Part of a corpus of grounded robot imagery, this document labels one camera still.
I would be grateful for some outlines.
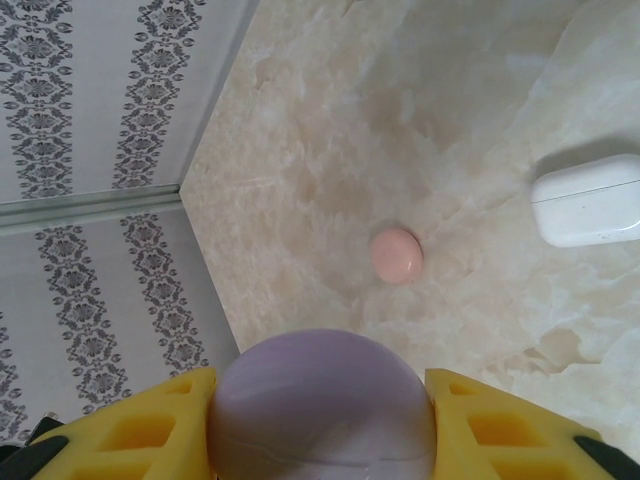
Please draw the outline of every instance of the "pink soap bar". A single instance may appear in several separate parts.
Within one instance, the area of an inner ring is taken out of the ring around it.
[[[371,244],[371,261],[378,276],[394,285],[411,283],[422,273],[420,244],[401,228],[389,228],[376,236]]]

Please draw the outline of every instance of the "wallpaper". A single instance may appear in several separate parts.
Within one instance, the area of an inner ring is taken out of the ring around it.
[[[0,0],[0,202],[177,184],[257,0]]]
[[[183,209],[0,235],[0,443],[237,355]]]

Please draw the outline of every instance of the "gray damask pattern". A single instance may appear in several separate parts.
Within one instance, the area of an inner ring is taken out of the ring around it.
[[[30,433],[29,430],[20,430],[27,415],[25,406],[20,404],[22,391],[14,386],[19,377],[15,365],[10,364],[13,351],[5,348],[8,340],[7,328],[0,327],[0,442],[25,440]]]
[[[64,327],[62,338],[70,345],[66,351],[79,379],[78,397],[87,401],[83,412],[89,414],[128,397],[131,390],[125,388],[125,369],[117,366],[121,358],[82,233],[82,227],[59,227],[38,232],[36,239],[42,245],[40,258],[47,262],[49,289],[57,294],[53,303]]]
[[[22,198],[55,197],[71,188],[71,0],[0,0],[0,92],[15,133]]]
[[[136,69],[129,72],[134,83],[127,87],[113,188],[150,185],[171,121],[172,100],[187,66],[186,51],[194,45],[189,34],[199,28],[202,17],[196,6],[205,0],[153,0],[140,7],[138,22],[146,31],[135,35],[142,46],[133,51]]]
[[[138,281],[143,285],[144,299],[151,304],[149,314],[154,316],[153,326],[161,335],[158,343],[166,349],[165,363],[173,369],[171,376],[175,376],[209,362],[202,358],[204,348],[195,338],[198,330],[192,327],[193,314],[182,295],[184,288],[178,272],[171,268],[173,259],[157,222],[157,215],[145,214],[126,217],[120,224],[131,244],[134,268],[142,274]]]

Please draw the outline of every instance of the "purple ball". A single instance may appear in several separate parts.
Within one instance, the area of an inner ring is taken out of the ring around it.
[[[425,480],[433,407],[395,353],[337,330],[269,339],[241,355],[211,406],[224,480]]]

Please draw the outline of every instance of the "beige marble tile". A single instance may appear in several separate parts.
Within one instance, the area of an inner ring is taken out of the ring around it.
[[[183,187],[242,349],[333,326],[640,458],[640,242],[554,249],[537,174],[640,152],[632,0],[261,3]],[[404,225],[426,271],[376,280]]]

